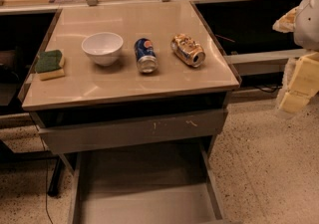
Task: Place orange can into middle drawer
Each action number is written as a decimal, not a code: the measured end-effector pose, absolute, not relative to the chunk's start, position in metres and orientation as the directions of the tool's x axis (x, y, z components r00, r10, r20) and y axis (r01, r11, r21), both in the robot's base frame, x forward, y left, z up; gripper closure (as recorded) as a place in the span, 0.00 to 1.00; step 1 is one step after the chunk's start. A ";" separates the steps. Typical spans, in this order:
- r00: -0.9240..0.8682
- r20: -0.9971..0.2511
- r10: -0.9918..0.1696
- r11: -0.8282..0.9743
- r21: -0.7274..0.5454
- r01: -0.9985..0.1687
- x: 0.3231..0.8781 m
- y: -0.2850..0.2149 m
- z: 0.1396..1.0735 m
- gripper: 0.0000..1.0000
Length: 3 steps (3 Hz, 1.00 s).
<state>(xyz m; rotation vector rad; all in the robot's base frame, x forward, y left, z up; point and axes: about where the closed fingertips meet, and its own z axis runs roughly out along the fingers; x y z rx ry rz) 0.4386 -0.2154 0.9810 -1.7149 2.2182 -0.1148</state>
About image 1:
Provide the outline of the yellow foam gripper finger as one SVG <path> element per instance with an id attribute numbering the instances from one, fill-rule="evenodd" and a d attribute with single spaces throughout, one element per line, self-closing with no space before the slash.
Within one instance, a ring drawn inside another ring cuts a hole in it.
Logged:
<path id="1" fill-rule="evenodd" d="M 281 33 L 290 33 L 295 29 L 295 18 L 297 8 L 292 8 L 285 15 L 280 17 L 272 26 L 272 29 Z"/>
<path id="2" fill-rule="evenodd" d="M 300 112 L 318 92 L 319 53 L 290 58 L 278 93 L 278 108 L 287 113 Z"/>

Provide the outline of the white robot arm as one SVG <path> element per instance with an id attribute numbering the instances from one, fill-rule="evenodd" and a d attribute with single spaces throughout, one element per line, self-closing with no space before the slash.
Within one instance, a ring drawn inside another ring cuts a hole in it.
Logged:
<path id="1" fill-rule="evenodd" d="M 319 92 L 319 0 L 302 0 L 278 19 L 272 29 L 292 32 L 295 44 L 307 51 L 300 58 L 288 59 L 276 99 L 277 112 L 293 116 Z"/>

